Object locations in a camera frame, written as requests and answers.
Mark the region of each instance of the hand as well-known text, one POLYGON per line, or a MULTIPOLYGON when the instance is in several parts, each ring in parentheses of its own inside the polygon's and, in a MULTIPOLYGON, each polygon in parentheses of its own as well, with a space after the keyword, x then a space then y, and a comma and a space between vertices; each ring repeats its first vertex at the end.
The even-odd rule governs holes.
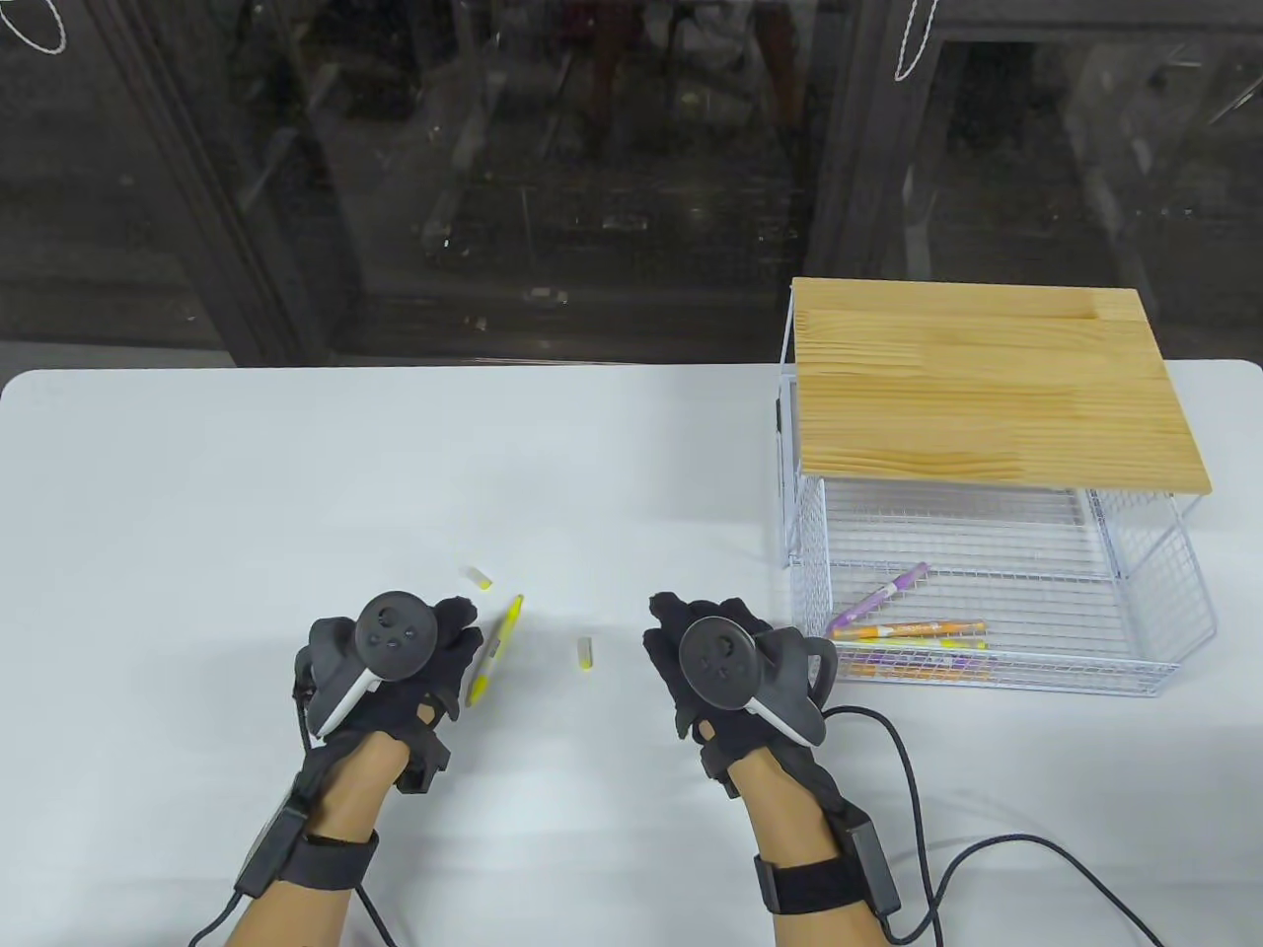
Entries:
POLYGON ((679 667, 679 639, 697 619, 722 615, 731 619, 751 635, 770 631, 772 626, 750 614, 740 599, 715 602, 685 604, 673 592, 659 592, 649 600, 649 611, 661 628, 644 633, 644 649, 658 669, 676 702, 676 732, 682 740, 692 730, 693 740, 702 744, 702 766, 706 774, 719 780, 729 795, 736 795, 736 787, 727 775, 729 768, 750 754, 767 747, 791 779, 810 792, 826 811, 844 806, 832 777, 816 765, 806 746, 789 740, 762 717, 748 711, 725 711, 703 701, 685 678, 679 667))
POLYGON ((475 653, 482 646, 482 633, 467 628, 477 619, 469 599, 445 599, 434 606, 438 644, 421 670, 403 681, 383 683, 364 694, 346 720, 333 732, 398 732, 421 717, 434 726, 448 713, 460 716, 461 679, 475 653))
POLYGON ((719 605, 707 601, 685 604, 673 592, 659 592, 649 600, 649 611, 661 628, 644 633, 644 649, 649 660, 667 683, 676 702, 676 732, 682 740, 692 730, 700 744, 714 741, 726 765, 745 758, 760 746, 768 746, 779 732, 762 717, 740 711, 725 711, 706 703, 685 679, 679 667, 679 639, 697 619, 722 615, 731 619, 750 635, 770 631, 772 626, 757 619, 740 599, 729 599, 719 605))

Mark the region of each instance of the black cable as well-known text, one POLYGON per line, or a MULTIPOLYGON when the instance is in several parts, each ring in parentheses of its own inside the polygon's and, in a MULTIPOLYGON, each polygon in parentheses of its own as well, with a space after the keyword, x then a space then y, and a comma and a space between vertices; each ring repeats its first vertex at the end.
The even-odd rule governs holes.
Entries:
POLYGON ((912 825, 917 838, 917 864, 921 866, 921 880, 928 895, 928 904, 926 908, 926 915, 921 919, 921 923, 913 928, 912 933, 904 937, 897 937, 890 931, 890 926, 887 919, 880 919, 882 932, 885 934, 885 939, 895 944, 895 947, 904 947, 906 944, 912 943, 921 937, 921 934, 923 934, 926 928, 931 924, 935 926, 935 941, 941 947, 942 929, 938 924, 938 908, 942 905, 943 895, 947 893, 947 883, 951 881, 952 875, 956 874, 956 869, 959 869, 970 855, 975 855, 984 849, 990 849, 1004 842, 1031 842, 1032 845, 1039 845, 1050 851, 1057 852, 1057 855, 1074 865, 1079 873, 1091 883, 1092 888, 1105 895, 1105 899, 1118 908, 1123 917, 1135 924, 1135 929, 1144 934, 1153 947, 1163 947, 1162 941, 1159 941, 1158 936, 1149 929, 1149 926, 1140 920, 1139 915, 1127 907, 1116 894, 1106 888, 1105 883, 1096 878, 1096 875, 1094 875, 1086 865, 1056 842, 1043 838, 1042 836, 1029 835, 1027 832, 997 835, 967 846, 947 864, 947 870, 943 871, 942 880, 938 883, 938 889, 935 890, 933 880, 930 876, 930 857, 926 851, 926 832, 925 822, 921 814, 921 795, 917 793, 917 779, 912 774, 912 760, 908 756, 908 749, 903 745, 903 739, 899 736, 899 731, 894 729, 894 724, 892 724, 888 717, 878 713, 875 710, 869 710, 868 707, 830 707, 825 711, 825 717, 832 717, 835 713, 854 713, 855 716, 868 717, 869 720, 875 720, 885 727, 885 732, 889 734, 890 739, 894 741, 894 749, 898 751, 899 761, 903 764, 903 775, 908 780, 908 795, 912 798, 912 825))
POLYGON ((386 931, 386 922, 381 919, 381 915, 378 914, 378 909, 374 907, 373 902, 369 900, 369 895, 365 894, 364 885, 356 886, 355 893, 360 895, 360 904, 362 904, 364 909, 369 912, 369 919, 373 922, 373 927, 378 929, 378 936, 381 938, 383 943, 385 943, 386 947, 399 947, 399 944, 397 944, 390 937, 390 932, 386 931))
MULTIPOLYGON (((903 740, 899 739, 899 734, 894 729, 894 724, 887 720, 884 716, 877 711, 869 710, 868 707, 832 707, 825 711, 825 718, 834 716, 835 713, 855 713, 863 717, 870 717, 878 724, 884 726, 894 740, 894 749, 899 754, 899 763, 903 764, 903 774, 908 778, 908 795, 912 799, 912 831, 917 840, 917 864, 921 866, 921 886, 926 893, 926 904, 933 904, 935 900, 935 883, 930 876, 930 852, 926 847, 926 823, 921 817, 921 793, 917 792, 917 778, 912 775, 912 758, 908 756, 908 747, 903 745, 903 740)), ((935 927, 935 947, 943 947, 943 926, 942 920, 938 919, 937 910, 926 912, 926 920, 935 927)), ((890 937, 890 932, 887 931, 887 939, 890 943, 912 943, 917 937, 925 932, 925 926, 922 926, 916 937, 912 941, 902 942, 894 941, 890 937)))
POLYGON ((198 941, 201 941, 207 934, 213 933, 215 928, 217 928, 220 924, 222 924, 232 915, 232 912, 236 910, 236 905, 240 903, 241 903, 241 893, 232 891, 232 896, 229 898, 229 903, 224 905, 224 910, 220 912, 220 915, 215 918, 215 920, 212 920, 210 924, 203 927, 201 931, 198 931, 196 934, 193 934, 193 939, 188 942, 188 947, 197 947, 198 941))
POLYGON ((312 751, 312 739, 307 732, 307 713, 303 711, 303 698, 294 694, 294 710, 298 711, 298 739, 303 741, 303 753, 312 751))

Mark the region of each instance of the white string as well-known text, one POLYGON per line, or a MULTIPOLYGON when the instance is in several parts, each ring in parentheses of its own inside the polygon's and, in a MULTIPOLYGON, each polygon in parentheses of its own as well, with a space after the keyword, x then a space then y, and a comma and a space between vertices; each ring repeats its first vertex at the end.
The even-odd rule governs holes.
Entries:
POLYGON ((917 16, 917 3, 918 0, 912 0, 912 9, 908 10, 908 21, 903 27, 903 40, 899 43, 899 62, 894 66, 895 82, 903 82, 917 68, 917 63, 921 62, 922 53, 926 52, 926 43, 930 42, 930 30, 935 27, 935 13, 938 10, 938 0, 935 0, 930 5, 930 16, 926 19, 926 32, 921 34, 921 48, 917 49, 917 54, 912 57, 912 64, 904 69, 903 57, 908 52, 908 34, 912 33, 912 21, 917 16))
POLYGON ((57 5, 53 3, 53 0, 44 0, 44 3, 48 4, 48 9, 53 11, 53 19, 57 20, 57 32, 61 33, 62 37, 61 42, 57 44, 56 48, 40 45, 35 40, 30 39, 30 37, 24 35, 20 29, 13 25, 13 20, 10 20, 9 15, 4 11, 4 5, 11 3, 13 0, 0 0, 0 23, 4 23, 4 25, 9 28, 10 33, 18 37, 18 39, 29 45, 32 49, 43 53, 44 56, 61 56, 62 53, 66 52, 66 42, 67 42, 66 24, 62 23, 62 14, 57 9, 57 5))

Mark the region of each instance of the wire rack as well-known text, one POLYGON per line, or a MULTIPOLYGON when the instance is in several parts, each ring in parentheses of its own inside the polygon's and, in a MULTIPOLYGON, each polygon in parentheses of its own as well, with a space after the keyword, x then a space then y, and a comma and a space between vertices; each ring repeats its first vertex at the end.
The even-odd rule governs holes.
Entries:
POLYGON ((798 477, 794 620, 831 617, 928 562, 860 624, 983 620, 985 650, 839 643, 840 676, 1152 694, 1215 633, 1166 494, 798 477))

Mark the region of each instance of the wooden board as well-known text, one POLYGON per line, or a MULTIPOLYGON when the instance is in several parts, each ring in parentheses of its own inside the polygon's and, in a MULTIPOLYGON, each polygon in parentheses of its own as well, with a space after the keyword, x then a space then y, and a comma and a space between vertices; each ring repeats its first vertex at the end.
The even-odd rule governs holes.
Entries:
POLYGON ((1209 494, 1132 289, 793 284, 803 472, 1209 494))

